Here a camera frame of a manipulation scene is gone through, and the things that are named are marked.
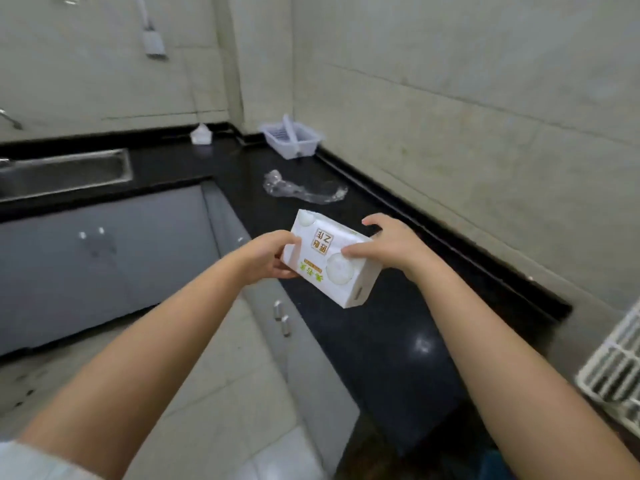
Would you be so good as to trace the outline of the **person's left forearm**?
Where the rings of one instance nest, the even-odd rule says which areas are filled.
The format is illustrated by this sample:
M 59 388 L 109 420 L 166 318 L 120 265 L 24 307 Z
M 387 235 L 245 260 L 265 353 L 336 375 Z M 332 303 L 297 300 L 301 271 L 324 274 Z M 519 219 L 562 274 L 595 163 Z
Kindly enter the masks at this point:
M 139 318 L 87 363 L 17 443 L 121 480 L 246 284 L 236 250 Z

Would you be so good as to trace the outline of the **person's right hand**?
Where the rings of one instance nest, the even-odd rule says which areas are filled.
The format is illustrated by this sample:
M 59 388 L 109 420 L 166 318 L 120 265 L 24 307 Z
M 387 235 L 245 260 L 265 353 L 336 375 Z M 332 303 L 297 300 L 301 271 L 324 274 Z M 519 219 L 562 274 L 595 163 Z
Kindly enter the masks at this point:
M 396 218 L 377 213 L 364 217 L 362 224 L 380 228 L 370 240 L 378 245 L 379 260 L 374 261 L 402 271 L 412 282 L 438 257 L 408 225 Z

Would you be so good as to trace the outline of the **white plastic rack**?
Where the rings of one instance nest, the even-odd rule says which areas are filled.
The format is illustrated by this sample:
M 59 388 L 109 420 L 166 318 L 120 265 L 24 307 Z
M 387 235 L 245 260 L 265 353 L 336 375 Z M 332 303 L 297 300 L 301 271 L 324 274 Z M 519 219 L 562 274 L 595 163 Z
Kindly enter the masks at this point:
M 640 438 L 640 298 L 581 368 L 575 383 Z

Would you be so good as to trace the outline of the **grey cabinet door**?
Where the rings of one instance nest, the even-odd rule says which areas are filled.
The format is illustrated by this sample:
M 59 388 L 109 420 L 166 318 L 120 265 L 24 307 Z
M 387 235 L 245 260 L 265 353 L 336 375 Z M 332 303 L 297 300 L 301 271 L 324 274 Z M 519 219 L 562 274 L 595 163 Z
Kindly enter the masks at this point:
M 0 356 L 109 321 L 87 212 L 0 224 Z
M 283 297 L 291 327 L 285 338 L 285 379 L 325 471 L 334 476 L 360 410 L 285 291 Z
M 227 255 L 251 241 L 251 236 L 220 188 L 213 182 L 205 182 L 203 192 L 220 254 Z M 272 352 L 281 354 L 285 348 L 285 338 L 280 322 L 276 322 L 273 317 L 273 304 L 277 299 L 282 301 L 283 315 L 286 315 L 283 290 L 279 282 L 263 279 L 245 287 L 243 294 Z
M 163 302 L 220 258 L 199 185 L 102 203 L 90 215 L 124 285 L 118 316 Z

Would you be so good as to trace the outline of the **white plastic basket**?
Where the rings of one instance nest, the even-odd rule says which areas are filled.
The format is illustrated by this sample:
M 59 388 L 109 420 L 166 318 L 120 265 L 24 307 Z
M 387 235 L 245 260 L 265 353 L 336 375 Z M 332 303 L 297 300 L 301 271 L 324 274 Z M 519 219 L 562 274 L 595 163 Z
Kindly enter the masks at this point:
M 288 114 L 277 123 L 263 123 L 259 127 L 267 144 L 283 159 L 311 157 L 324 136 L 314 129 L 293 121 Z

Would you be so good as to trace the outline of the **white sleeve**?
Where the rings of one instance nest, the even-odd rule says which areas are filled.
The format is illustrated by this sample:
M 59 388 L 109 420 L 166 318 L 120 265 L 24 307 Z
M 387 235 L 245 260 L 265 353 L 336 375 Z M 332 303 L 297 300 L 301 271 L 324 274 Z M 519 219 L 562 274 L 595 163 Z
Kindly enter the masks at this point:
M 0 442 L 0 480 L 103 480 L 91 472 L 18 442 Z

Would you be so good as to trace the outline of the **person's left hand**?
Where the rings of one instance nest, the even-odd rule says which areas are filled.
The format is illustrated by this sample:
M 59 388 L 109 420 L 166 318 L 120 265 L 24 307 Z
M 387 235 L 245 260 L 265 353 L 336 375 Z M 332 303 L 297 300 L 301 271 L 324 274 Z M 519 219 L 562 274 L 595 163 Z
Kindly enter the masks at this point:
M 284 250 L 270 250 L 270 232 L 242 246 L 244 283 L 255 284 L 263 279 L 288 280 L 297 273 L 282 261 Z

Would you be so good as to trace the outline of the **person's right forearm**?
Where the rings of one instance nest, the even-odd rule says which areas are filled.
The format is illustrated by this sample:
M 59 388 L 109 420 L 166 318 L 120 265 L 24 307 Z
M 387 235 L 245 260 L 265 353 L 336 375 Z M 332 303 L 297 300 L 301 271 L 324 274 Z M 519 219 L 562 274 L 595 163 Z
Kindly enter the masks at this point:
M 410 259 L 483 422 L 519 480 L 640 480 L 603 418 L 444 261 Z

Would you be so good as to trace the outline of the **clear plastic wrapper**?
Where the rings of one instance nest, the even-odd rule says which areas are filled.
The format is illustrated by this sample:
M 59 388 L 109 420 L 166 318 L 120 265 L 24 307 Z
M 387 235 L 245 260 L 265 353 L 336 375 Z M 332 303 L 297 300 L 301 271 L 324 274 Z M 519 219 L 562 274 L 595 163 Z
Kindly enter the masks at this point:
M 264 175 L 262 186 L 274 198 L 292 198 L 315 205 L 338 203 L 345 200 L 349 192 L 347 185 L 332 180 L 319 185 L 299 185 L 285 180 L 276 169 Z

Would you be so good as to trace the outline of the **white cardboard box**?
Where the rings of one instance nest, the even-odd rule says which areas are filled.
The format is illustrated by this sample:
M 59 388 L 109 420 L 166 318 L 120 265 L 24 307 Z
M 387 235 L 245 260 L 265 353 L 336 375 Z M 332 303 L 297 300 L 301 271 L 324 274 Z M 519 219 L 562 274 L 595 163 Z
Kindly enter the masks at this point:
M 281 261 L 331 298 L 341 308 L 362 306 L 368 299 L 383 265 L 366 258 L 348 258 L 342 250 L 371 242 L 371 238 L 318 212 L 299 209 Z

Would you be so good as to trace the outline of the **stainless steel sink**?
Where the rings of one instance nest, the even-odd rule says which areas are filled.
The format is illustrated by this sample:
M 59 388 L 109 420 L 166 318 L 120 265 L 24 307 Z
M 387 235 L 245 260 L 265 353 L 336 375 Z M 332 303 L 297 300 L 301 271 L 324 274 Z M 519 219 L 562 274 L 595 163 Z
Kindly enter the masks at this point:
M 0 159 L 0 203 L 121 184 L 133 179 L 127 149 L 21 161 Z

